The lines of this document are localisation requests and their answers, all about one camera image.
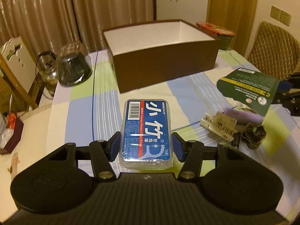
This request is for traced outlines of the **yellow curtain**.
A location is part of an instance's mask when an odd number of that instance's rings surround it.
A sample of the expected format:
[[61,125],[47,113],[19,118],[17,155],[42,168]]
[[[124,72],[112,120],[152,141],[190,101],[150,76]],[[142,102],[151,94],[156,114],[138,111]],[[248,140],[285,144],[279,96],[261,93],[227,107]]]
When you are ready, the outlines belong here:
[[245,55],[258,0],[208,0],[206,21],[235,33],[229,47]]

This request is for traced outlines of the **quilted tan chair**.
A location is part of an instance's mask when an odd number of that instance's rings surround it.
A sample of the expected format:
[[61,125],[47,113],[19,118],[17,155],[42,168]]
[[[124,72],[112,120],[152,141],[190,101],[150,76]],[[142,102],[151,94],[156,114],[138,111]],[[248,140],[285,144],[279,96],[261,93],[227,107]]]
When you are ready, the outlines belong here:
[[279,80],[299,72],[299,41],[285,29],[262,21],[247,60]]

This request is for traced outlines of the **small dark green tube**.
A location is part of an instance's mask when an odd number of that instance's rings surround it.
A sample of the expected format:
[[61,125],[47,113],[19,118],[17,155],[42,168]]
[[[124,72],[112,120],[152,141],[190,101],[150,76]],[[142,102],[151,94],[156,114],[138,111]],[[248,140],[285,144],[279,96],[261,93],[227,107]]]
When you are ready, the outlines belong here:
[[231,141],[231,145],[236,148],[236,149],[239,149],[239,144],[240,144],[240,141],[241,141],[241,132],[237,132],[234,134],[233,136],[233,140]]

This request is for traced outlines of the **glass teapot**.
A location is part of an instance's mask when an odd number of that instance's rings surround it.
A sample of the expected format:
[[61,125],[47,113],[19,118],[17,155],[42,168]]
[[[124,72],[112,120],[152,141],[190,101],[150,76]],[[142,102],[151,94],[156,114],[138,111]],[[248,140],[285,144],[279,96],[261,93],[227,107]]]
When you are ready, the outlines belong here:
[[58,79],[58,65],[56,55],[52,51],[39,53],[36,61],[36,74],[39,73],[49,94],[54,97]]

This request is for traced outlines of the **dark wrapped noodle bowl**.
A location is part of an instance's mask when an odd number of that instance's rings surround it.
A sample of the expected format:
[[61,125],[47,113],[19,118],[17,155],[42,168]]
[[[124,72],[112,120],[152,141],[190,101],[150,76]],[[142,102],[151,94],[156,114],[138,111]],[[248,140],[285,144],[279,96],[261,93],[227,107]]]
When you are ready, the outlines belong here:
[[79,41],[64,45],[58,54],[58,81],[71,87],[86,81],[92,74],[86,47]]

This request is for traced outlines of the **wall socket plate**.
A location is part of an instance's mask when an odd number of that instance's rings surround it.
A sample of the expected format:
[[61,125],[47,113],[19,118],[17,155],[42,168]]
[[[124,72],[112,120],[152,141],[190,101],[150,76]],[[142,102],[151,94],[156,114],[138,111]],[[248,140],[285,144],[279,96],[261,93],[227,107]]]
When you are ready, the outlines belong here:
[[285,24],[286,26],[290,26],[291,22],[291,15],[275,6],[271,6],[271,18],[280,21],[281,23]]

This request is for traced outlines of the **dark red tray box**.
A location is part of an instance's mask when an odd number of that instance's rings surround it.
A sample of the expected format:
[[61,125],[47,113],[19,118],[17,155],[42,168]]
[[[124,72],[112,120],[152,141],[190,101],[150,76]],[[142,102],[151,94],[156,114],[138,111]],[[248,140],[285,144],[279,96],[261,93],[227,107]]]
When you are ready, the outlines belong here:
[[1,155],[11,154],[21,140],[24,124],[11,112],[7,117],[1,116]]

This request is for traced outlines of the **brown curtain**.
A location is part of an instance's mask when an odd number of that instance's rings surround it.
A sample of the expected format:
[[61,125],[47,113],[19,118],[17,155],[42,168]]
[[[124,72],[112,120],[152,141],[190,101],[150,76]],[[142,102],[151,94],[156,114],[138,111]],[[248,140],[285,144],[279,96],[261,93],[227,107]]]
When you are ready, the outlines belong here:
[[153,19],[154,0],[1,0],[1,43],[21,37],[38,55],[80,41],[94,52],[104,30]]

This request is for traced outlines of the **red instant noodle bowl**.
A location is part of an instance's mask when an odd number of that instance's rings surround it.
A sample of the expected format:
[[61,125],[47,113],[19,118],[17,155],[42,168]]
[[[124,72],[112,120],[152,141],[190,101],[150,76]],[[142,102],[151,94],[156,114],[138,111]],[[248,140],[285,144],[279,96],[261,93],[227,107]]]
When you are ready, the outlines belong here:
[[196,25],[200,28],[201,31],[206,32],[208,35],[210,35],[215,39],[219,39],[220,40],[219,49],[221,50],[227,50],[231,40],[235,36],[235,33],[233,31],[208,22],[198,21]]

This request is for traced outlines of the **blue dental floss box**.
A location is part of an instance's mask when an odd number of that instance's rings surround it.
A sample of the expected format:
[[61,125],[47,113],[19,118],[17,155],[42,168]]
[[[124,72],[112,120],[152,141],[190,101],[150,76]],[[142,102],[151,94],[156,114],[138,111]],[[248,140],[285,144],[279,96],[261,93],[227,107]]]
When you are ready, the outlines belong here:
[[173,166],[166,100],[129,99],[125,102],[119,163],[131,170],[165,170]]

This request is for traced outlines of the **dark green sachet packet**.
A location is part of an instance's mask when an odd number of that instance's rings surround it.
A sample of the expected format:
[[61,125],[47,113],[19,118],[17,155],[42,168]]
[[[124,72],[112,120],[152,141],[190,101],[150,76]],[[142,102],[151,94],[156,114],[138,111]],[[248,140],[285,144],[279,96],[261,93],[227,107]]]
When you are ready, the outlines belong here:
[[245,104],[264,117],[275,97],[280,80],[262,72],[238,68],[220,78],[217,88],[227,98]]

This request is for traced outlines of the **dark purple scrunchie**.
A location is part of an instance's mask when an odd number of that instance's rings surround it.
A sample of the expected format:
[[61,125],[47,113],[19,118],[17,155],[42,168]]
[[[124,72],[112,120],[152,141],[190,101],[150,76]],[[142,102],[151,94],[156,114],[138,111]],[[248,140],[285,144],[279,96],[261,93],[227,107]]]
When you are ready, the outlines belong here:
[[266,130],[263,125],[248,123],[241,134],[241,139],[250,149],[257,149],[266,138]]

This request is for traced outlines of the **white plastic clip holder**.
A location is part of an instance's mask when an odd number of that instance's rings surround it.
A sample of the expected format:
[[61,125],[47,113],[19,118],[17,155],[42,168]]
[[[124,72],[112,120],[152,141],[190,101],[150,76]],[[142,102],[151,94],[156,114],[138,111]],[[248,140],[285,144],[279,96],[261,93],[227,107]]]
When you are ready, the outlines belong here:
[[235,129],[237,120],[229,117],[221,112],[217,112],[215,116],[205,114],[205,117],[200,119],[200,125],[205,129],[213,132],[227,142],[234,140],[234,135],[237,133]]

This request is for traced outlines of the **brown cardboard box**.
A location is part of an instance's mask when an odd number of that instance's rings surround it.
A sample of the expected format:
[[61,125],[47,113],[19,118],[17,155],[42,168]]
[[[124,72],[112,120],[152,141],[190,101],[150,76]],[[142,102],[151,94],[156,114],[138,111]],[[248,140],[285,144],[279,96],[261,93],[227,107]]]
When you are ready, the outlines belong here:
[[103,31],[121,93],[211,70],[220,39],[181,19]]

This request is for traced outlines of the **purple cream tube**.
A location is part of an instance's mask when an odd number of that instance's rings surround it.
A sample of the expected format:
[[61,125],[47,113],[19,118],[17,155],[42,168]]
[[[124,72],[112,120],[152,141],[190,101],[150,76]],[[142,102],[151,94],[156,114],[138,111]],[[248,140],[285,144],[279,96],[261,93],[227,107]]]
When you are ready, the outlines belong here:
[[247,125],[248,123],[254,125],[261,125],[263,123],[263,117],[259,114],[249,111],[240,111],[235,108],[225,108],[224,114],[237,120],[238,124]]

